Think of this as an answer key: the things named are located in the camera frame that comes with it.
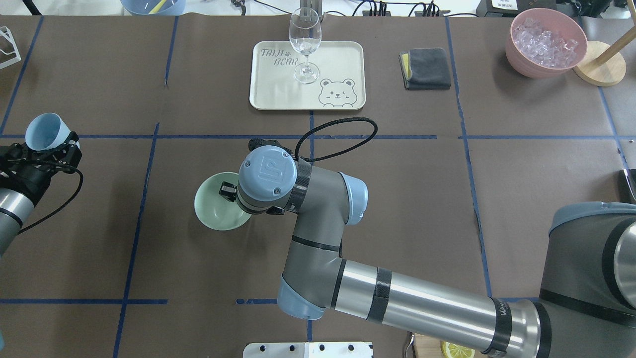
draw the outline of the green bowl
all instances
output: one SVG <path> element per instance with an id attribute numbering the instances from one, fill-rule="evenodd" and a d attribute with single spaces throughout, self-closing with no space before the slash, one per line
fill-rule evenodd
<path id="1" fill-rule="evenodd" d="M 239 175 L 231 172 L 212 175 L 201 184 L 195 195 L 197 218 L 203 225 L 219 231 L 236 229 L 252 216 L 219 195 L 223 182 L 237 185 Z"/>

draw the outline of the wooden stick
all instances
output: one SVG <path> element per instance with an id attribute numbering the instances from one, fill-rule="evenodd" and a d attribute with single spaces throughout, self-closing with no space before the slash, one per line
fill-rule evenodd
<path id="1" fill-rule="evenodd" d="M 634 8 L 634 0 L 627 0 L 627 7 L 630 9 L 632 20 L 634 21 L 634 25 L 636 25 L 636 8 Z"/>
<path id="2" fill-rule="evenodd" d="M 632 27 L 629 31 L 627 31 L 617 42 L 612 44 L 605 52 L 600 54 L 597 57 L 595 62 L 599 65 L 604 64 L 607 60 L 611 59 L 616 55 L 623 47 L 627 46 L 629 42 L 636 38 L 636 26 Z"/>

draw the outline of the glass base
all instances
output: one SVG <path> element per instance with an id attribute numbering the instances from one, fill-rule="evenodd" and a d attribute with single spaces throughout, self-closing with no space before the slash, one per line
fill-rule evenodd
<path id="1" fill-rule="evenodd" d="M 316 82 L 319 76 L 318 66 L 311 62 L 307 66 L 305 66 L 305 63 L 301 63 L 294 68 L 294 78 L 304 85 Z"/>

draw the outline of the folded towel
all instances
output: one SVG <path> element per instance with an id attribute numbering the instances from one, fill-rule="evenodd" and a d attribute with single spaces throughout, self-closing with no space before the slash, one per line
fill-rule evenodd
<path id="1" fill-rule="evenodd" d="M 450 72 L 443 48 L 414 48 L 401 52 L 399 60 L 406 89 L 450 88 Z"/>

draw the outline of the wine glass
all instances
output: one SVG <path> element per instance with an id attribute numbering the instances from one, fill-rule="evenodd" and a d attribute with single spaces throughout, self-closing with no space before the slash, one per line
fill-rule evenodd
<path id="1" fill-rule="evenodd" d="M 305 56 L 305 63 L 294 69 L 294 78 L 300 83 L 314 83 L 320 71 L 309 62 L 309 55 L 320 47 L 322 30 L 318 13 L 312 8 L 299 8 L 291 14 L 289 21 L 289 42 L 299 54 Z"/>

